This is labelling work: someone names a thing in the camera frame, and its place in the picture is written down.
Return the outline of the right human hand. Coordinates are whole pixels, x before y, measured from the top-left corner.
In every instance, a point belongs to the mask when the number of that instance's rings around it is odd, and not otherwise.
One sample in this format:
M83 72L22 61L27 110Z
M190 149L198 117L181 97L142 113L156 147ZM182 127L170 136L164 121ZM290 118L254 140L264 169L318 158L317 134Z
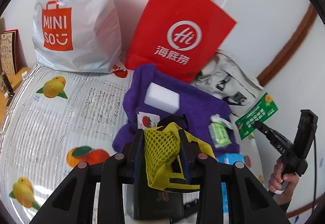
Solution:
M269 190L275 193L277 190L282 189L283 185L286 183L284 191L276 199L278 205L284 205L291 202L294 190L299 182L299 176L295 173L287 173L282 176L283 161L279 157L274 165L273 173L271 174L270 180L268 182Z

